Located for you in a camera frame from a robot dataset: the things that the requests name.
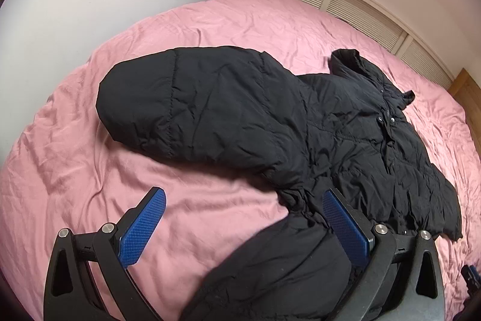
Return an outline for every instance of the jacket sleeve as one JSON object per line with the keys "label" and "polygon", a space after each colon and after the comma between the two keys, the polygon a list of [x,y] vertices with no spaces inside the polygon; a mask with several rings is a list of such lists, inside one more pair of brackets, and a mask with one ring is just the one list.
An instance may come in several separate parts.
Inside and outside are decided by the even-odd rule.
{"label": "jacket sleeve", "polygon": [[176,48],[115,65],[100,83],[97,112],[129,148],[263,174],[289,188],[307,167],[299,83],[267,53]]}
{"label": "jacket sleeve", "polygon": [[463,238],[462,234],[462,214],[461,206],[459,205],[458,193],[454,186],[444,177],[444,174],[439,171],[434,163],[431,164],[432,169],[440,184],[440,205],[443,208],[441,214],[442,226],[444,227],[443,233],[445,233],[453,241],[457,241]]}

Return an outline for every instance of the pink bedsheet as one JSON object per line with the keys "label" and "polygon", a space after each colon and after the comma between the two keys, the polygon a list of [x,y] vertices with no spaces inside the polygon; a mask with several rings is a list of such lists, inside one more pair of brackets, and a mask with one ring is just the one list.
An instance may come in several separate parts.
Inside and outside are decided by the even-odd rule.
{"label": "pink bedsheet", "polygon": [[151,186],[165,189],[167,210],[131,271],[166,321],[179,317],[210,269],[287,214],[265,184],[215,167],[155,162],[114,142],[99,122],[98,85],[115,63],[177,46],[217,45],[267,51],[295,74],[328,73],[332,50],[356,48],[401,90],[414,90],[406,116],[456,187],[463,215],[463,239],[436,241],[451,319],[467,296],[461,266],[481,267],[481,165],[463,109],[375,41],[298,0],[209,0],[147,18],[98,48],[56,88],[0,172],[0,267],[27,311],[42,319],[58,230],[95,231],[115,222]]}

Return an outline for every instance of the metal screw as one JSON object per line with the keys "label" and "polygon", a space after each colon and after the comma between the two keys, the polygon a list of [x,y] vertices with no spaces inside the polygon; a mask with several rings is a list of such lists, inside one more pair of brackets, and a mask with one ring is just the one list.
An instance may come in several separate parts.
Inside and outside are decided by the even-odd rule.
{"label": "metal screw", "polygon": [[68,229],[67,228],[59,231],[59,237],[60,238],[65,238],[67,235],[68,235]]}
{"label": "metal screw", "polygon": [[388,228],[384,225],[376,225],[374,230],[379,234],[386,234],[388,232]]}
{"label": "metal screw", "polygon": [[419,232],[419,234],[420,234],[421,237],[424,238],[424,239],[430,239],[430,238],[431,238],[431,234],[429,234],[429,231],[421,230],[421,231]]}
{"label": "metal screw", "polygon": [[106,223],[105,225],[102,226],[102,231],[108,234],[114,231],[114,228],[115,226],[113,223]]}

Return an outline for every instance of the black puffer jacket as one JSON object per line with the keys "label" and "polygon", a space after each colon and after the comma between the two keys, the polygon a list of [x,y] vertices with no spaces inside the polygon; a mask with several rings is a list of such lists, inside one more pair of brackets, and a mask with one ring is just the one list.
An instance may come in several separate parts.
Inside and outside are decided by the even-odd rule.
{"label": "black puffer jacket", "polygon": [[215,268],[182,319],[328,314],[351,269],[321,215],[333,185],[397,233],[460,238],[456,192],[402,113],[414,93],[356,50],[333,52],[329,67],[295,76],[265,52],[176,48],[119,63],[101,82],[97,111],[113,139],[259,174],[290,211]]}

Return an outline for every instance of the textured blue pad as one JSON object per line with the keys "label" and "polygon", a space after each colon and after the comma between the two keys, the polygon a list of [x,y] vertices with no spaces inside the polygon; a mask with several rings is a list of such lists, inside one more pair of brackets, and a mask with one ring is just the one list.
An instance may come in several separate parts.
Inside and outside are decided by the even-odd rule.
{"label": "textured blue pad", "polygon": [[369,242],[331,190],[324,193],[322,209],[351,263],[365,267],[369,262]]}
{"label": "textured blue pad", "polygon": [[474,278],[478,281],[479,284],[481,284],[481,277],[479,277],[479,273],[476,267],[474,265],[470,265],[470,270]]}
{"label": "textured blue pad", "polygon": [[145,245],[164,214],[166,202],[165,192],[159,188],[120,239],[118,258],[124,268],[139,260]]}

